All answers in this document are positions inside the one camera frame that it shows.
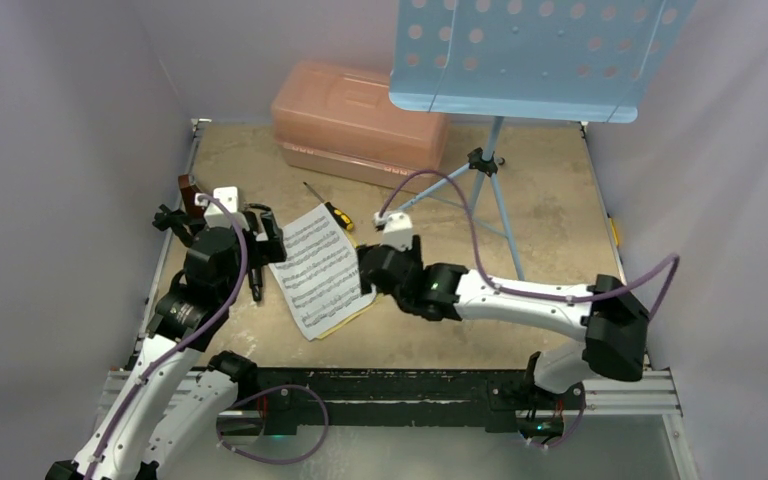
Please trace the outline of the black microphone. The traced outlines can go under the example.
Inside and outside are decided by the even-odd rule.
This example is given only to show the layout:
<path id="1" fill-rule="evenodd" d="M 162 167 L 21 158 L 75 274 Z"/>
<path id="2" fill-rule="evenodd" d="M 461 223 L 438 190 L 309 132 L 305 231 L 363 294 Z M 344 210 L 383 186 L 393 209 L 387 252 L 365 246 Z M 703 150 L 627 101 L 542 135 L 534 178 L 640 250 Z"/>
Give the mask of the black microphone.
<path id="1" fill-rule="evenodd" d="M 248 282 L 252 300 L 259 303 L 263 300 L 263 266 L 256 261 L 250 261 L 248 266 Z"/>

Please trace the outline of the white sheet music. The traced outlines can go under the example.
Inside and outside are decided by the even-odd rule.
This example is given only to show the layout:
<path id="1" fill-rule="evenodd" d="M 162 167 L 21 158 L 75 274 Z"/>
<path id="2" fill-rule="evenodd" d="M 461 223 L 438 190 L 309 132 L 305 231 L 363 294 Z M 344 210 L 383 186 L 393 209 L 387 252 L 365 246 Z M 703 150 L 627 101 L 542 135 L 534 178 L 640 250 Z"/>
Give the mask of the white sheet music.
<path id="1" fill-rule="evenodd" d="M 314 341 L 363 308 L 375 291 L 361 293 L 356 243 L 325 206 L 290 222 L 283 233 L 286 261 L 269 268 L 302 336 Z"/>

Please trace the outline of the yellow sheet music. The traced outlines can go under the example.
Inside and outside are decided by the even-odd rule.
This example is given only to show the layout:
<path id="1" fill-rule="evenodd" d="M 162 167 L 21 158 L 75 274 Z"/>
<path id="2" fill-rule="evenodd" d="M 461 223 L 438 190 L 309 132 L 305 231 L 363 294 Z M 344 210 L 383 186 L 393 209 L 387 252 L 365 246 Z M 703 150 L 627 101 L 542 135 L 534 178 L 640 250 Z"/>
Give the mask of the yellow sheet music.
<path id="1" fill-rule="evenodd" d="M 340 321 L 339 323 L 337 323 L 336 325 L 334 325 L 330 329 L 326 330 L 324 333 L 320 334 L 317 337 L 317 340 L 324 340 L 325 338 L 327 338 L 331 334 L 335 333 L 337 330 L 339 330 L 342 327 L 344 327 L 345 325 L 347 325 L 352 320 L 358 318 L 359 316 L 361 316 L 362 314 L 364 314 L 365 312 L 370 310 L 379 301 L 380 297 L 381 297 L 381 295 L 378 294 L 378 293 L 375 293 L 375 292 L 367 295 L 368 302 L 366 303 L 366 305 L 363 308 L 361 308 L 358 311 L 350 314 L 347 318 L 345 318 L 344 320 Z"/>

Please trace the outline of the brown wooden metronome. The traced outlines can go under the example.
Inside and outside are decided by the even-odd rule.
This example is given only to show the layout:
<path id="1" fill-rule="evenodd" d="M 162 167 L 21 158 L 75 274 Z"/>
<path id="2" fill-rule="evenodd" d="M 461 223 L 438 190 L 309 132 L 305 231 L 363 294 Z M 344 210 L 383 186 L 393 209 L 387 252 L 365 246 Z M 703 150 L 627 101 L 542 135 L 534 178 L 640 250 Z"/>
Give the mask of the brown wooden metronome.
<path id="1" fill-rule="evenodd" d="M 183 210 L 193 219 L 202 219 L 205 208 L 196 203 L 196 196 L 202 192 L 192 174 L 182 174 L 177 178 Z"/>

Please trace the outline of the black round microphone stand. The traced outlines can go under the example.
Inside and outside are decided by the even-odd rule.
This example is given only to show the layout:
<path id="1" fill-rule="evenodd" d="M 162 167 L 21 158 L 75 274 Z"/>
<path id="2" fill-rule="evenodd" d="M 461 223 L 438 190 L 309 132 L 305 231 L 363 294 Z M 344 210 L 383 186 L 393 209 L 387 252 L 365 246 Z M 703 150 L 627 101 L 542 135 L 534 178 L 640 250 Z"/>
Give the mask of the black round microphone stand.
<path id="1" fill-rule="evenodd" d="M 158 211 L 154 213 L 151 224 L 161 232 L 170 230 L 185 247 L 192 246 L 194 234 L 190 228 L 190 217 L 183 210 L 172 210 L 167 205 L 161 204 Z"/>

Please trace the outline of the light blue music stand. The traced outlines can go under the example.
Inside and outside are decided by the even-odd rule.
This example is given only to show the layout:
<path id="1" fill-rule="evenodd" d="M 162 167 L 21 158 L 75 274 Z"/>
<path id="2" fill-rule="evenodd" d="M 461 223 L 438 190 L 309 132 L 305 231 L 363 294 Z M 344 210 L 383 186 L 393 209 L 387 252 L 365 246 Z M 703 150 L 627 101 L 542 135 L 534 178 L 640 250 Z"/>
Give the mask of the light blue music stand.
<path id="1" fill-rule="evenodd" d="M 690 1 L 402 1 L 389 98 L 407 111 L 628 124 Z"/>

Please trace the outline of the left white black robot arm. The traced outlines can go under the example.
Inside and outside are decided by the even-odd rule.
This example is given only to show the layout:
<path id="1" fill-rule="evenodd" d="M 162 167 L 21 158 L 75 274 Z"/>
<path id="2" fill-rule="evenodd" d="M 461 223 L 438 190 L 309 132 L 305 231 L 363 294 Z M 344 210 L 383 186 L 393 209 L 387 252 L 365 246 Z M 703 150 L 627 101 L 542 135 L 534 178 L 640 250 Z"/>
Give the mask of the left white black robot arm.
<path id="1" fill-rule="evenodd" d="M 157 303 L 125 386 L 87 444 L 55 462 L 49 479 L 162 479 L 224 409 L 257 399 L 256 364 L 231 351 L 211 358 L 184 398 L 170 402 L 229 317 L 240 273 L 286 258 L 283 232 L 262 205 L 237 216 L 244 246 L 224 215 L 192 238 L 184 264 Z"/>

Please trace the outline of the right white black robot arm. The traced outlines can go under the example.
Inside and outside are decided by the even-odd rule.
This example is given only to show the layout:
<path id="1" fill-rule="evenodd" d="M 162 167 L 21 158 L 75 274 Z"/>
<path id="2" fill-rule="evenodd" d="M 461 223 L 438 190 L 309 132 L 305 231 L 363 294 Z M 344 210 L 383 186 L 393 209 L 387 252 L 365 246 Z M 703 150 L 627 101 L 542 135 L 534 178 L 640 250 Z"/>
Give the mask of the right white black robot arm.
<path id="1" fill-rule="evenodd" d="M 486 282 L 463 265 L 424 265 L 418 241 L 403 251 L 361 245 L 357 257 L 363 292 L 389 295 L 405 313 L 428 321 L 497 320 L 566 336 L 567 343 L 529 359 L 521 392 L 533 406 L 591 378 L 643 377 L 650 314 L 616 277 L 577 285 Z"/>

